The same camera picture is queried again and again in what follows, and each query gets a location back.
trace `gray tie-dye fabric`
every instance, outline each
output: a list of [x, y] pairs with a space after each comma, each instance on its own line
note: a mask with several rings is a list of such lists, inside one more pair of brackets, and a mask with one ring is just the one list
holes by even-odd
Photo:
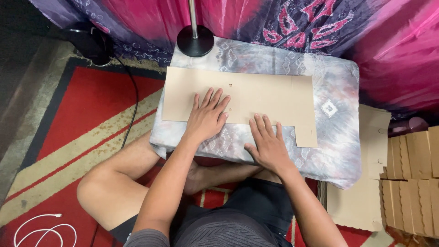
[[[212, 51], [201, 58], [185, 56], [176, 47], [170, 66], [223, 72], [312, 76], [318, 148], [297, 147], [294, 127], [282, 127], [290, 158], [302, 175], [327, 181], [341, 189], [348, 189], [360, 178], [359, 71], [354, 62], [215, 37]], [[186, 122], [162, 121], [163, 100], [164, 91], [150, 143], [165, 158], [166, 152], [173, 150], [180, 141]], [[252, 157], [244, 150], [246, 142], [254, 143], [247, 124], [226, 124], [218, 135], [200, 145], [196, 155], [252, 162]]]

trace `stack of cardboard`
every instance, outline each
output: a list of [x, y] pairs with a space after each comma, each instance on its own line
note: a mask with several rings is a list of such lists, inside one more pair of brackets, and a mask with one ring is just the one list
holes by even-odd
[[381, 175], [387, 225], [439, 238], [439, 126], [389, 138]]
[[360, 179], [348, 190], [320, 183], [318, 197], [338, 225], [373, 232], [382, 229], [379, 179], [387, 165], [390, 118], [385, 110], [360, 105]]

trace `gray shirt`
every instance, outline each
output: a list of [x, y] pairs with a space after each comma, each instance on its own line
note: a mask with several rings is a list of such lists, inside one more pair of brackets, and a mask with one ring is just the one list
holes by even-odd
[[[170, 247], [158, 230], [143, 229], [131, 235], [124, 247]], [[201, 217], [177, 235], [174, 247], [275, 247], [268, 229], [238, 212], [217, 211]]]

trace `finger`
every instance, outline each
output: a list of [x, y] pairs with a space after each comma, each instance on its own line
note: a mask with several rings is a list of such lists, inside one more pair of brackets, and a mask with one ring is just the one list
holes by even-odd
[[229, 101], [230, 101], [230, 95], [227, 95], [225, 98], [223, 98], [223, 100], [216, 106], [216, 110], [218, 111], [218, 112], [222, 112], [225, 108], [226, 108], [226, 106], [227, 106], [227, 104], [229, 103]]
[[218, 104], [218, 101], [220, 101], [220, 97], [222, 94], [223, 94], [222, 88], [216, 90], [215, 94], [213, 95], [213, 98], [210, 100], [210, 103], [208, 104], [210, 109], [215, 108], [216, 104]]
[[257, 160], [259, 159], [258, 149], [251, 143], [245, 143], [244, 149], [247, 150], [247, 152], [249, 152], [250, 155], [253, 157], [253, 160], [257, 162]]
[[210, 97], [212, 96], [212, 92], [213, 92], [213, 87], [207, 90], [206, 96], [204, 96], [203, 102], [201, 103], [200, 107], [206, 107], [209, 104]]
[[283, 140], [282, 138], [282, 124], [280, 122], [276, 123], [276, 138]]
[[193, 110], [198, 109], [200, 107], [199, 100], [200, 100], [200, 94], [196, 93], [194, 97], [194, 106], [192, 107]]
[[250, 130], [252, 131], [253, 139], [256, 143], [258, 143], [262, 139], [261, 133], [259, 132], [258, 127], [256, 126], [256, 123], [253, 119], [250, 119], [249, 124]]
[[262, 119], [264, 120], [265, 129], [267, 130], [268, 135], [274, 137], [274, 131], [273, 131], [273, 127], [271, 126], [270, 119], [265, 114], [262, 115]]
[[221, 116], [218, 119], [218, 123], [216, 124], [216, 126], [219, 129], [221, 129], [223, 127], [223, 125], [226, 123], [228, 117], [229, 117], [228, 113], [221, 114]]
[[267, 130], [265, 129], [265, 125], [264, 125], [264, 121], [262, 120], [261, 116], [259, 116], [259, 114], [255, 114], [255, 121], [256, 121], [256, 125], [258, 127], [259, 133], [261, 133], [261, 136], [267, 137], [268, 133]]

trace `forearm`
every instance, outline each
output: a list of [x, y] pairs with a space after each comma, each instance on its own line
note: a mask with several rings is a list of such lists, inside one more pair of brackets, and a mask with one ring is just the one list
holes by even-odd
[[344, 247], [343, 236], [296, 167], [278, 173], [288, 192], [302, 237], [309, 247]]
[[182, 138], [146, 194], [133, 232], [151, 228], [169, 234], [198, 146], [199, 143]]

